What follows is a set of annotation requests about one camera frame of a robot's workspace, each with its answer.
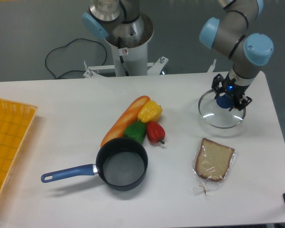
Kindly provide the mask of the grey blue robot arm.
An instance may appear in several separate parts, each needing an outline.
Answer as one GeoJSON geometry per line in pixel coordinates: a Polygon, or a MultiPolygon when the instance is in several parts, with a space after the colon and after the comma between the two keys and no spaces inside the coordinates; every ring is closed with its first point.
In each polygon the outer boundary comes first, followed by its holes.
{"type": "MultiPolygon", "coordinates": [[[[199,40],[233,61],[226,77],[217,75],[212,90],[219,107],[243,110],[251,103],[245,91],[269,61],[274,45],[259,33],[244,31],[261,13],[261,0],[222,0],[223,19],[210,18],[199,40]]],[[[140,11],[137,0],[94,0],[82,15],[85,27],[111,46],[117,76],[144,76],[154,72],[147,66],[147,45],[153,36],[153,23],[140,11]]]]}

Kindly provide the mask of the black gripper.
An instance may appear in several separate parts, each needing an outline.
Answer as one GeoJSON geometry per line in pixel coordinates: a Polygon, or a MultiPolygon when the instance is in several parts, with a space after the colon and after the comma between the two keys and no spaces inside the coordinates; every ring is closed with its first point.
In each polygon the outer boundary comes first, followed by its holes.
{"type": "Polygon", "coordinates": [[[238,85],[235,78],[230,78],[227,74],[226,78],[221,74],[217,74],[212,81],[211,89],[215,93],[214,99],[217,99],[221,93],[222,107],[230,107],[229,111],[236,109],[238,111],[246,108],[251,102],[252,98],[245,96],[248,85],[238,85]]]}

